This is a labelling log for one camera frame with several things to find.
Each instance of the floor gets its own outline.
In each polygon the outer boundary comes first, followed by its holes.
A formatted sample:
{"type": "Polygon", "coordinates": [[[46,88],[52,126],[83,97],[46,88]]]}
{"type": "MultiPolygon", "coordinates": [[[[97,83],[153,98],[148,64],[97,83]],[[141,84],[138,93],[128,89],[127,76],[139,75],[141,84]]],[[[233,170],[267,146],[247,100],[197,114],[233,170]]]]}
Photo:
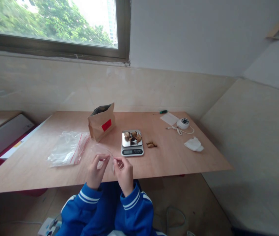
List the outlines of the floor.
{"type": "MultiPolygon", "coordinates": [[[[142,190],[154,205],[154,227],[166,232],[166,209],[173,206],[186,217],[182,227],[171,228],[168,235],[186,235],[187,230],[196,236],[231,235],[231,225],[201,174],[172,176],[140,180],[142,190]]],[[[9,221],[43,222],[54,218],[69,197],[77,194],[82,186],[48,189],[40,197],[20,193],[0,194],[0,236],[36,236],[40,225],[12,224],[9,221]]],[[[169,210],[169,226],[184,222],[175,210],[169,210]]]]}

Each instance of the window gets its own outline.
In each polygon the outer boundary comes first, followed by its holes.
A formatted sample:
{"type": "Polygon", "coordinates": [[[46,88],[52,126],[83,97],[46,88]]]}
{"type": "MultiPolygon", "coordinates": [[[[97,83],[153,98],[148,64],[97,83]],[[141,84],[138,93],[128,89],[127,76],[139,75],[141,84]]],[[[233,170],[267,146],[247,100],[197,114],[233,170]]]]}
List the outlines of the window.
{"type": "Polygon", "coordinates": [[[0,50],[128,62],[130,0],[0,0],[0,50]]]}

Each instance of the white wall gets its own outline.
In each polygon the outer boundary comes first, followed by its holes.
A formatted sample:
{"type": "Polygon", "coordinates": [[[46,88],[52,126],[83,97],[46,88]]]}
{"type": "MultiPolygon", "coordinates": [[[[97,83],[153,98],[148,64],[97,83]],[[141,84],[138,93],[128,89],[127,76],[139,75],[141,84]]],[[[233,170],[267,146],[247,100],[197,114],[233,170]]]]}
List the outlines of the white wall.
{"type": "Polygon", "coordinates": [[[279,88],[279,41],[273,42],[244,72],[244,76],[279,88]]]}
{"type": "Polygon", "coordinates": [[[56,110],[186,111],[199,119],[235,79],[0,55],[0,110],[22,110],[37,122],[56,110]]]}
{"type": "Polygon", "coordinates": [[[242,76],[267,48],[279,0],[132,0],[132,67],[242,76]]]}
{"type": "Polygon", "coordinates": [[[232,225],[279,235],[279,90],[237,80],[200,122],[234,167],[203,174],[232,225]]]}

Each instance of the scale display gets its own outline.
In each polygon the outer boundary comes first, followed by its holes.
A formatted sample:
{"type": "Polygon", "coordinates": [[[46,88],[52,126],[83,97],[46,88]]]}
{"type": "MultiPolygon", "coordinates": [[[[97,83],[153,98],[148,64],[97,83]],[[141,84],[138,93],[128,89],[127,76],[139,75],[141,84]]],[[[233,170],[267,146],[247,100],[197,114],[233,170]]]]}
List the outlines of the scale display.
{"type": "Polygon", "coordinates": [[[123,150],[122,154],[124,155],[132,155],[132,154],[142,154],[143,150],[142,149],[132,149],[132,150],[123,150]]]}

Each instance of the window frame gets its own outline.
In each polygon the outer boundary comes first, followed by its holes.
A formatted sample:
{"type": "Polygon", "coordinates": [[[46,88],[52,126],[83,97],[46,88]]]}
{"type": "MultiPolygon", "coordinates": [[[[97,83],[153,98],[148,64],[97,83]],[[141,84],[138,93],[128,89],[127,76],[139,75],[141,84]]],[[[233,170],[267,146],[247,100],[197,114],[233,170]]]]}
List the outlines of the window frame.
{"type": "Polygon", "coordinates": [[[130,0],[115,0],[118,48],[0,34],[0,51],[129,63],[130,0]]]}

